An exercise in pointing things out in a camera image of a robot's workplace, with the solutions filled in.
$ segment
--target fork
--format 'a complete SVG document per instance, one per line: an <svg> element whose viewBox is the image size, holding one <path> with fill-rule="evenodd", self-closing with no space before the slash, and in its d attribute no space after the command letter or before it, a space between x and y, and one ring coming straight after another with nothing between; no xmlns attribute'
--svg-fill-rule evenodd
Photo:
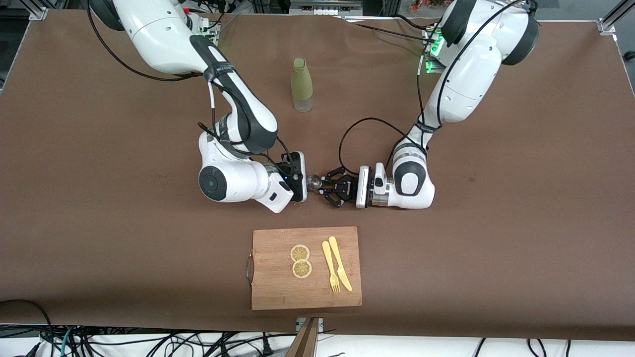
<svg viewBox="0 0 635 357"><path fill-rule="evenodd" d="M335 270L333 269L333 257L331 256L331 246L328 244L328 241L322 242L322 250L326 257L328 270L331 272L331 276L328 278L331 283L331 289L333 293L338 293L340 292L340 280L337 278L337 275L335 275Z"/></svg>

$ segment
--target black cable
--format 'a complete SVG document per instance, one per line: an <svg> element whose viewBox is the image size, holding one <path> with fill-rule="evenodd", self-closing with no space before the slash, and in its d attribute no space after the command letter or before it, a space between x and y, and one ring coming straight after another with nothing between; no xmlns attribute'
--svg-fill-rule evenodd
<svg viewBox="0 0 635 357"><path fill-rule="evenodd" d="M200 335L196 335L196 339L199 341L199 343L201 344L201 356L205 354L205 347L203 347L203 340L201 340L201 336Z"/></svg>
<svg viewBox="0 0 635 357"><path fill-rule="evenodd" d="M439 24L441 23L441 21L437 22L436 24L434 24L434 27L432 28L432 35L434 35L436 33L436 29L439 27ZM422 66L427 66L427 63L425 62L425 51L428 49L428 44L430 44L430 41L426 42L424 45L424 49L421 51L421 57L423 57L423 62L421 63ZM423 100L421 99L421 85L419 84L419 78L421 77L421 68L418 69L417 71L417 97L419 99L419 109L421 110L421 123L423 125L425 125L425 115L424 115L424 103ZM438 119L439 122L439 128L442 127L443 125L441 124L441 120ZM424 146L424 133L421 132L421 142L419 143L422 147Z"/></svg>
<svg viewBox="0 0 635 357"><path fill-rule="evenodd" d="M119 62L119 64L124 66L126 69L128 69L132 73L138 74L139 76L142 76L148 79L153 79L155 81L162 81L162 82L178 82L178 81L184 81L186 79L200 76L200 74L190 73L190 74L178 75L177 78L162 78L162 77L150 76L149 74L139 72L138 70L127 65L126 62L123 62L119 57L117 57L117 55L110 49L110 47L108 47L108 45L102 38L102 35L99 34L99 31L97 31L97 26L95 26L95 21L93 21L93 15L91 14L91 11L90 11L90 0L86 0L86 13L88 14L88 21L90 22L90 25L93 28L93 31L95 32L95 35L97 36L97 39L99 40L99 42L102 43L102 46L104 46L106 51L108 51L108 53L110 53L110 55L115 60L117 60L117 62Z"/></svg>
<svg viewBox="0 0 635 357"><path fill-rule="evenodd" d="M46 326L48 327L48 331L51 334L51 341L54 342L55 341L55 334L53 333L53 324L51 323L51 319L48 317L48 314L46 313L46 310L44 310L44 308L42 306L40 306L40 304L38 304L37 302L31 301L31 300L11 299L11 300L0 301L0 306L6 305L6 304L11 304L11 303L16 303L16 302L34 306L36 309L39 310L39 312L42 314L42 316L44 316L44 319L46 320ZM54 350L55 350L54 348L51 348L51 357L53 357L53 351Z"/></svg>
<svg viewBox="0 0 635 357"><path fill-rule="evenodd" d="M198 1L199 7L201 7L201 4L205 4L205 6L207 6L207 8L209 9L210 13L213 13L214 11L212 11L211 7L214 6L213 4L210 5L209 1L203 1L203 0L199 0ZM221 11L218 6L214 6L214 8L216 8L216 10L218 10L218 12L223 12Z"/></svg>
<svg viewBox="0 0 635 357"><path fill-rule="evenodd" d="M481 347L483 347L483 344L485 343L485 339L486 337L483 337L481 339L481 342L478 343L478 346L476 346L476 352L474 352L474 357L478 357L478 354L481 353Z"/></svg>
<svg viewBox="0 0 635 357"><path fill-rule="evenodd" d="M220 141L220 138L218 137L218 135L216 133L214 133L213 131L211 131L207 126L205 126L205 124L201 123L200 121L197 123L199 128L203 129L203 131L205 131L207 134L210 134L211 137L213 137L214 139ZM280 166L278 166L278 164L276 164L276 162L269 157L269 155L263 153L260 154L254 154L252 152L247 152L247 151L242 151L242 150L238 150L236 148L234 148L234 150L236 152L238 152L239 154L245 155L245 156L261 156L263 158L266 158L267 161L269 161L272 165L274 165L276 167L276 169L280 172L283 173L284 171L282 171L282 168L280 168Z"/></svg>
<svg viewBox="0 0 635 357"><path fill-rule="evenodd" d="M507 10L508 8L514 6L515 4L518 4L518 3L522 2L522 1L530 1L530 2L532 2L535 5L535 7L530 9L530 11L534 11L535 12L538 9L538 3L536 2L536 0L514 0L513 2L503 6L503 8L501 8L498 11L496 11L496 13L494 13L494 15L492 15L489 19L487 19L487 21L483 25L481 25L479 27L479 29L472 35L472 37L470 37L470 40L468 40L468 42L466 42L465 46L463 46L463 48L459 51L459 53L454 57L454 59L452 60L452 63L448 67L448 71L445 73L445 77L443 78L443 81L441 82L441 87L439 89L439 97L437 98L437 120L439 121L439 124L441 123L441 98L443 96L443 88L445 88L445 84L448 81L448 76L450 75L450 72L452 71L454 66L457 64L458 60L461 58L461 56L467 50L467 48L470 46L470 44L473 42L473 40L476 39L476 36L478 36L478 34L480 34L481 31L492 20L494 20L497 16L499 16L503 11Z"/></svg>
<svg viewBox="0 0 635 357"><path fill-rule="evenodd" d="M260 355L267 357L267 356L271 356L272 354L274 354L274 351L271 349L271 346L269 345L269 338L267 338L267 334L263 332L262 333L262 353L260 353Z"/></svg>
<svg viewBox="0 0 635 357"><path fill-rule="evenodd" d="M178 344L178 346L177 346L177 347L174 347L174 345L175 345L175 344L177 344L177 342L176 342L176 341L173 341L173 340L170 340L170 346L172 347L172 352L170 352L170 355L168 355L168 348L166 347L166 348L163 350L163 357L172 357L172 356L174 355L174 352L176 352L176 351L177 351L177 349L179 349L179 348L180 348L181 346L183 346L184 344L185 344L185 346L189 347L189 348L192 350L192 357L194 357L194 347L192 347L192 345L190 345L190 344L186 344L186 343L187 343L187 341L188 341L189 339L191 339L191 338L192 338L192 337L194 337L194 336L198 336L198 335L199 335L199 332L197 332L197 333L195 333L194 335L192 335L192 336L188 337L187 339L184 339L181 343L179 343L179 344Z"/></svg>
<svg viewBox="0 0 635 357"><path fill-rule="evenodd" d="M161 346L163 346L163 344L165 342L167 342L168 340L172 339L172 337L174 337L175 335L176 335L175 333L170 333L166 337L163 337L156 345L154 345L154 347L148 352L148 354L145 355L145 357L154 356L154 354L157 353L159 348L161 348Z"/></svg>
<svg viewBox="0 0 635 357"><path fill-rule="evenodd" d="M542 349L542 357L547 357L547 351L545 351L545 346L542 344L542 341L540 339L537 339L538 343L540 344L540 348ZM527 347L529 347L529 351L531 351L531 354L534 355L534 357L540 357L532 348L531 346L531 339L527 339Z"/></svg>
<svg viewBox="0 0 635 357"><path fill-rule="evenodd" d="M221 13L220 16L218 17L218 20L216 20L216 22L211 24L209 27L203 28L203 31L207 31L207 30L213 29L214 26L218 25L218 23L223 19L224 15L225 15L225 13Z"/></svg>
<svg viewBox="0 0 635 357"><path fill-rule="evenodd" d="M364 28L366 28L366 29L371 29L371 30L375 30L375 31L386 32L387 34L393 34L393 35L397 35L397 36L403 36L403 37L407 37L407 38L418 39L419 41L425 41L425 42L430 41L429 39L425 39L425 38L420 37L420 36L412 36L412 35L402 34L402 33L400 33L400 32L394 32L394 31L390 31L390 30L384 30L384 29L380 29L380 28L378 28L378 27L372 27L372 26L368 26L368 25L358 24L357 22L353 22L352 24L353 24L353 25L360 26L360 27L364 27Z"/></svg>
<svg viewBox="0 0 635 357"><path fill-rule="evenodd" d="M344 135L342 135L342 139L340 140L340 147L337 151L337 157L340 160L340 165L344 168L344 170L352 173L353 175L359 175L358 172L352 171L350 169L348 169L346 166L344 166L344 162L342 161L342 144L344 143L344 139L346 138L346 135L349 133L349 131L351 129L353 129L356 125L358 125L359 123L362 123L363 121L367 121L367 120L374 120L374 121L378 121L380 123L386 124L387 126L390 126L394 131L398 132L399 134L401 134L402 138L408 139L413 145L415 145L415 147L419 150L421 150L421 152L424 155L427 155L427 151L425 150L424 147L422 147L420 144L416 143L414 140L412 140L410 137L407 136L406 133L404 133L403 131L401 131L399 128L397 128L396 126L390 124L389 122L383 120L383 119L379 119L379 118L364 118L364 119L360 119L358 121L356 121L355 123L353 123L353 125L349 126L348 129L346 129L346 131L344 132ZM391 151L391 155L388 157L388 161L390 161L392 157L392 151Z"/></svg>
<svg viewBox="0 0 635 357"><path fill-rule="evenodd" d="M280 139L280 137L276 136L276 140L280 143L280 145L282 145L282 148L284 149L284 152L286 153L287 158L290 160L291 153L289 152L289 148L287 148L287 146L284 144L282 139Z"/></svg>
<svg viewBox="0 0 635 357"><path fill-rule="evenodd" d="M172 347L172 352L170 353L170 355L168 355L168 357L172 357L174 355L174 352L181 347L182 345L186 344L187 341L191 340L192 338L194 338L195 336L197 336L199 334L199 332L196 332L194 334L192 334L190 337L184 339L181 343L179 343L179 345L177 347Z"/></svg>
<svg viewBox="0 0 635 357"><path fill-rule="evenodd" d="M216 349L220 347L221 344L225 344L230 338L232 338L236 334L237 334L236 332L223 332L220 338L216 342L214 342L212 346L210 346L207 352L203 354L203 357L210 357L211 354L214 353L214 351L216 351Z"/></svg>
<svg viewBox="0 0 635 357"><path fill-rule="evenodd" d="M232 90L230 90L229 88L227 88L227 87L225 87L225 86L223 86L221 84L217 84L214 81L212 81L211 83L212 83L213 86L218 88L218 90L220 90L221 92L226 91L227 94L229 94L229 96L232 97L234 102L237 103L237 105L243 110L244 116L247 118L247 135L246 135L244 140L241 140L241 141L230 141L229 143L232 144L232 145L244 144L251 137L251 122L249 121L249 115L247 114L247 110L244 108L243 103L240 100L238 100L236 94L234 94L234 92Z"/></svg>
<svg viewBox="0 0 635 357"><path fill-rule="evenodd" d="M256 352L258 353L258 357L264 357L265 356L265 354L261 350L259 350L258 347L256 347L253 344L251 344L251 342L247 342L247 344L249 346L251 346L253 349L256 350Z"/></svg>
<svg viewBox="0 0 635 357"><path fill-rule="evenodd" d="M126 342L90 342L90 343L96 344L96 345L102 345L102 346L121 346L125 344L139 344L142 342L154 342L158 340L163 340L163 337L158 337L156 339L136 340L136 341L126 341Z"/></svg>
<svg viewBox="0 0 635 357"><path fill-rule="evenodd" d="M277 334L275 334L275 335L269 335L269 336L267 336L267 337L283 337L283 336L296 336L296 334L295 334L295 333L277 333ZM249 342L253 342L253 341L257 341L257 340L262 340L263 338L264 338L264 337L262 337L262 336L261 336L261 337L255 337L255 338L253 338L253 339L244 340L244 341L242 341L242 342L241 342L241 343L239 343L239 344L235 344L235 345L233 345L233 346L231 346L231 347L227 348L227 352L229 352L231 349L234 349L234 348L236 348L236 347L239 347L239 346L242 346L242 345L248 344Z"/></svg>
<svg viewBox="0 0 635 357"><path fill-rule="evenodd" d="M410 19L409 19L409 18L407 18L407 17L405 17L405 16L403 16L403 15L400 15L400 14L398 14L398 13L396 13L396 14L395 14L395 15L393 15L392 17L400 18L400 19L404 20L405 22L407 22L407 23L408 23L408 25L410 25L410 26L412 26L412 27L414 27L414 28L416 28L416 29L419 29L419 30L425 30L425 26L419 26L419 25L415 24L414 22L410 21Z"/></svg>

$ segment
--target cutting board handle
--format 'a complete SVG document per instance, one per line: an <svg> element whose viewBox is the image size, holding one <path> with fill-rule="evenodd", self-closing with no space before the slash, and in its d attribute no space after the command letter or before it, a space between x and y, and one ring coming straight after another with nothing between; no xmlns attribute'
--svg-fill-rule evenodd
<svg viewBox="0 0 635 357"><path fill-rule="evenodd" d="M249 257L247 257L247 268L246 268L247 273L245 274L247 277L247 281L249 281L249 286L251 286L251 284L253 283L253 277L251 278L249 277L249 265L250 265L250 262L252 262L252 260L253 260L253 249L249 252Z"/></svg>

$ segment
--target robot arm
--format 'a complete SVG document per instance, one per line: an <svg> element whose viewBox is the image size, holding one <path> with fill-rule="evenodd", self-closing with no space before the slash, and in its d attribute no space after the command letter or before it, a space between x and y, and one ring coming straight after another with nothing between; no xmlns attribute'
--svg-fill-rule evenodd
<svg viewBox="0 0 635 357"><path fill-rule="evenodd" d="M422 151L422 148L427 148L432 135L443 123L463 121L472 114L500 65L522 61L538 38L533 17L522 8L507 6L502 1L491 0L456 0L450 4L439 24L441 34L431 34L436 42L429 53L434 58L431 60L445 66L443 73L423 114L408 132L409 139L404 138L395 146L393 178L387 177L382 163L376 165L374 174L368 166L360 168L358 208L368 205L430 207L434 185L427 169L427 149Z"/></svg>
<svg viewBox="0 0 635 357"><path fill-rule="evenodd" d="M186 13L179 0L92 0L90 5L111 29L128 34L152 68L170 74L202 72L212 106L212 83L229 102L231 112L199 137L199 185L206 197L218 202L255 199L276 213L291 199L306 199L301 152L277 165L250 160L276 143L277 121L204 36L209 20Z"/></svg>
<svg viewBox="0 0 635 357"><path fill-rule="evenodd" d="M124 30L152 68L171 74L202 72L208 81L226 88L222 95L232 111L223 124L226 130L219 131L226 149L240 157L237 151L260 154L276 143L273 113L222 52L207 37L195 34L201 17L185 14L178 0L113 0L113 4Z"/></svg>

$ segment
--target cutting board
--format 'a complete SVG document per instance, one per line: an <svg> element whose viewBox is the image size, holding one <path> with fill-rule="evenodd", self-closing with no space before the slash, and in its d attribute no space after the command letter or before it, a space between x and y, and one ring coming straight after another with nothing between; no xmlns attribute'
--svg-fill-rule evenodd
<svg viewBox="0 0 635 357"><path fill-rule="evenodd" d="M329 283L329 270L322 242L337 238L342 263L352 286L346 290L340 281L335 294ZM299 279L293 275L291 249L303 244L309 249L311 274ZM253 232L253 281L251 309L308 309L361 306L361 278L357 227L266 229ZM333 268L337 261L333 255Z"/></svg>

